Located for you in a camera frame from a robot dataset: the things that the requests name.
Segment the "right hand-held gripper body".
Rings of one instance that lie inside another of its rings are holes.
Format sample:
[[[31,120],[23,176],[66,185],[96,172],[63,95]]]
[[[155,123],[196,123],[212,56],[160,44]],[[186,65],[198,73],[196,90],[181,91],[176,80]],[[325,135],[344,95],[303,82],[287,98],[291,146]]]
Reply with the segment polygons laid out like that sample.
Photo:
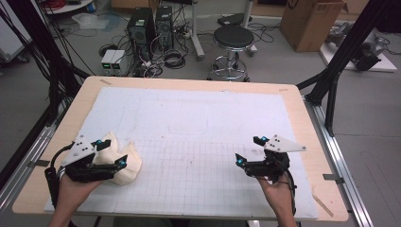
[[[251,170],[248,175],[251,177],[267,177],[275,183],[289,169],[288,153],[306,151],[306,147],[277,134],[269,139],[270,141],[262,147],[265,159],[249,162],[248,165]]]

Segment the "person's right hand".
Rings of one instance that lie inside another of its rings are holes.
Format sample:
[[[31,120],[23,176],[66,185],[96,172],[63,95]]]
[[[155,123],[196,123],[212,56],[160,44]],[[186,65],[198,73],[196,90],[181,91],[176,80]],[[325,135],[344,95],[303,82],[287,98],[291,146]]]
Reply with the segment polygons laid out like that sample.
[[[269,183],[264,177],[257,177],[265,198],[271,208],[289,208],[292,204],[291,191],[288,180],[283,177],[281,181]]]

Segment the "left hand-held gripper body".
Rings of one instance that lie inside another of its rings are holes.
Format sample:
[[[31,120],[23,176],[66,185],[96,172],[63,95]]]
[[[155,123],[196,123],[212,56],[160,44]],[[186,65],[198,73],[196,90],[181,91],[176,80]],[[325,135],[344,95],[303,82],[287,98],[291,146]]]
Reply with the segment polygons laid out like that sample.
[[[105,166],[93,163],[97,151],[91,143],[83,135],[80,135],[61,161],[65,173],[74,182],[88,183],[109,178],[109,172]]]

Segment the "thin wooden stick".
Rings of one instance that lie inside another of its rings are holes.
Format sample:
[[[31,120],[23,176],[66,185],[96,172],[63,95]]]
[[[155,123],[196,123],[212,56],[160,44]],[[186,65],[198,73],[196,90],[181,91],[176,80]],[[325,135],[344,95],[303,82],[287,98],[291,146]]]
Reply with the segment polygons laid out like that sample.
[[[334,217],[333,212],[319,199],[318,196],[316,196],[313,192],[312,192],[312,197],[315,200],[315,202],[317,204],[320,205],[320,207],[328,214],[328,216],[330,217]]]

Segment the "black flat device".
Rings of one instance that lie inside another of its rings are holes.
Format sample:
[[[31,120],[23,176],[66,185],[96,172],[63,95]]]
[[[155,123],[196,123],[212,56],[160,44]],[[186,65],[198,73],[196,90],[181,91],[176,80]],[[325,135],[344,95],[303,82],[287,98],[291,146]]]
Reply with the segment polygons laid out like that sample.
[[[229,16],[221,16],[220,18],[218,18],[218,23],[221,26],[227,26],[227,25],[242,26],[243,20],[244,20],[244,14],[236,13]]]

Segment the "person's left hand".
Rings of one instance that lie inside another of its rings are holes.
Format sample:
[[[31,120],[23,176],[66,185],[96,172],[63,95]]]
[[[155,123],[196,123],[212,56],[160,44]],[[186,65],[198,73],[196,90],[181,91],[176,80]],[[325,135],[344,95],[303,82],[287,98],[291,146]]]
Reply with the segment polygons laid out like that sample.
[[[62,211],[76,211],[101,184],[102,181],[74,182],[67,175],[63,175],[61,177],[57,208]]]

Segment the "large black computer tower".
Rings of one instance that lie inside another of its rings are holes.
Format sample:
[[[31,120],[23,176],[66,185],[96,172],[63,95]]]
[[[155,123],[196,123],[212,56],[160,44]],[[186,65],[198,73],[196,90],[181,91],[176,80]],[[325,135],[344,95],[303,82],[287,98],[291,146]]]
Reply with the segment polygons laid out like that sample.
[[[136,8],[131,15],[127,30],[134,51],[143,60],[150,61],[155,49],[152,41],[156,38],[152,9]]]

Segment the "aluminium rail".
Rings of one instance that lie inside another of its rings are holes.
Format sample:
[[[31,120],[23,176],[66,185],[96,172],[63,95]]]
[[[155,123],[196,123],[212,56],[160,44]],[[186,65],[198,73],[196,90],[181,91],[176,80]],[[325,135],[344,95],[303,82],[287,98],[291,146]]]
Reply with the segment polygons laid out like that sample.
[[[47,107],[32,130],[0,171],[0,218],[25,185],[36,166],[46,166],[41,156],[57,128],[57,117]]]
[[[345,207],[357,227],[374,227],[372,219],[360,196],[352,173],[340,150],[335,136],[331,136],[324,125],[325,113],[321,106],[315,106],[304,98],[304,104],[311,118],[314,129],[323,147],[323,153],[328,160],[332,174],[325,174],[340,188],[340,194],[345,199]]]

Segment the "white power supply box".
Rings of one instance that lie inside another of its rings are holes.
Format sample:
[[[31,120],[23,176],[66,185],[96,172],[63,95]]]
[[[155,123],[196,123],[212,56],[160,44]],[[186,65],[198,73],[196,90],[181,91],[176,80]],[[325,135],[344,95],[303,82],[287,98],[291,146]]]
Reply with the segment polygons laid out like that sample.
[[[121,72],[126,68],[126,56],[124,50],[115,50],[111,60],[112,69]]]
[[[113,60],[115,51],[112,49],[109,49],[105,52],[102,60],[101,60],[101,65],[104,70],[110,70],[112,68],[111,63]]]

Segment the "clear plastic sheet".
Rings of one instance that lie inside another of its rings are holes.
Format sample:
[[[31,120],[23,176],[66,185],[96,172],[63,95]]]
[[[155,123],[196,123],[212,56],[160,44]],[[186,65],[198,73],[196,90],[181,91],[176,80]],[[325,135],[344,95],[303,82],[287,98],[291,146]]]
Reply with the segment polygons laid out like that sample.
[[[79,13],[72,16],[72,19],[78,23],[80,29],[104,29],[108,20],[100,19],[97,15],[89,13]]]

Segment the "white table leg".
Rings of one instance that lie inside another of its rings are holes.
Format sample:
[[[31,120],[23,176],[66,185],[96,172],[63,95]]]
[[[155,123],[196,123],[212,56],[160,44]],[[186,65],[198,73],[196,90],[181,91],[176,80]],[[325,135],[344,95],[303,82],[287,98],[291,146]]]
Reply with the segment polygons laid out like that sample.
[[[191,0],[192,8],[192,28],[190,31],[190,38],[195,48],[197,60],[202,61],[205,57],[201,42],[198,37],[198,0]]]
[[[249,26],[250,18],[251,18],[251,12],[252,12],[252,7],[253,7],[253,1],[254,0],[246,0],[245,8],[244,8],[244,17],[242,21],[242,26],[244,28],[247,28]],[[248,54],[250,57],[252,57],[255,53],[257,52],[257,48],[253,44],[249,49],[248,49]]]

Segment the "black round stool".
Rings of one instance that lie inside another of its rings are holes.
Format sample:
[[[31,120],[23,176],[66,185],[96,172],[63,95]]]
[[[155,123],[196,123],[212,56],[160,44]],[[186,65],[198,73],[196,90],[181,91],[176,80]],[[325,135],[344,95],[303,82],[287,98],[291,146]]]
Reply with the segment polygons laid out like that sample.
[[[226,50],[227,55],[214,59],[207,80],[217,76],[228,80],[243,79],[244,82],[249,82],[246,64],[239,58],[239,53],[253,45],[253,33],[242,26],[222,26],[215,30],[213,42],[215,46]]]

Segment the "brown cardboard box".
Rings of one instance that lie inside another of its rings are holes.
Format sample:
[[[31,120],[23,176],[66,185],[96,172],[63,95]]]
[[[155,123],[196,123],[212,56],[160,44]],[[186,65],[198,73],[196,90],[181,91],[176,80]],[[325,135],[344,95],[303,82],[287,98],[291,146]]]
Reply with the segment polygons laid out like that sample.
[[[280,31],[295,52],[319,51],[346,8],[344,0],[288,0]]]

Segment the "round white table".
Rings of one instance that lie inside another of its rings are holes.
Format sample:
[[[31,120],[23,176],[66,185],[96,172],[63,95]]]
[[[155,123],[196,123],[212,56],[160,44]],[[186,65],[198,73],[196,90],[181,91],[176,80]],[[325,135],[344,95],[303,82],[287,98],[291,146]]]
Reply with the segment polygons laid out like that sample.
[[[83,9],[94,0],[41,0],[40,6],[49,14],[60,14],[77,9]]]

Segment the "cream cloth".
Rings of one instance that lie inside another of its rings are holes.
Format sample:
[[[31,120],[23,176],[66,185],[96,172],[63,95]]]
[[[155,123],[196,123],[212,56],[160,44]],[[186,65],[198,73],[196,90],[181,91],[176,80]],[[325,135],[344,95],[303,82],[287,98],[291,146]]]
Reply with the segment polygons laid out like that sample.
[[[127,155],[127,166],[115,173],[111,182],[119,185],[132,183],[137,177],[142,165],[142,159],[134,143],[129,141],[125,147],[119,148],[118,140],[111,131],[103,137],[103,140],[110,140],[111,145],[101,150],[96,155],[94,163],[96,165],[113,164],[115,160]]]

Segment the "black metal frame stand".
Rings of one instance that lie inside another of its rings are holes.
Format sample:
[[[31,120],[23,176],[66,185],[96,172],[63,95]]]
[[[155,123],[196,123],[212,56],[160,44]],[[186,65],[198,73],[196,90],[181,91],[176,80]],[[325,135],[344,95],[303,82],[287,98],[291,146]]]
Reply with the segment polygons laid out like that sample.
[[[299,90],[315,84],[312,91],[305,96],[305,99],[314,106],[321,106],[323,98],[328,96],[323,125],[331,137],[334,136],[333,119],[340,75],[348,62],[357,54],[369,33],[395,2],[396,0],[369,0],[328,65],[321,73],[297,84]]]
[[[63,56],[31,0],[6,0],[6,2],[32,39],[31,43],[27,42],[25,36],[1,8],[0,17],[28,50],[40,71],[48,80],[48,97],[50,101],[48,121],[53,122],[59,115],[60,104],[65,99],[73,99],[77,95],[81,87],[78,83],[78,78],[87,79],[89,74],[76,67]]]

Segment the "white board with grey device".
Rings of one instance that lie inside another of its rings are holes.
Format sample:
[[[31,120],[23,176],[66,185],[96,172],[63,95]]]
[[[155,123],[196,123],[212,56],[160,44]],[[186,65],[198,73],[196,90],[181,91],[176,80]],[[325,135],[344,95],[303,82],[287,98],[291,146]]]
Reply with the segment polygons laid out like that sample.
[[[325,64],[331,62],[352,26],[353,24],[348,22],[332,26],[320,49],[320,54]],[[385,38],[378,36],[374,29],[357,49],[357,53],[346,65],[345,69],[355,71],[395,72],[397,70],[396,66],[383,54],[385,43]]]

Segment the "slim black computer tower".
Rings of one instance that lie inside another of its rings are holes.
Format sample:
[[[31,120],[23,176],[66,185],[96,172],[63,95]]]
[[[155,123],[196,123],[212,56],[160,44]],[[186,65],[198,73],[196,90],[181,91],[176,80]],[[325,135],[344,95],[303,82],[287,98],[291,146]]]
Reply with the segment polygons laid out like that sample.
[[[158,34],[160,50],[168,50],[173,47],[173,23],[172,7],[159,6],[156,10],[155,23]]]

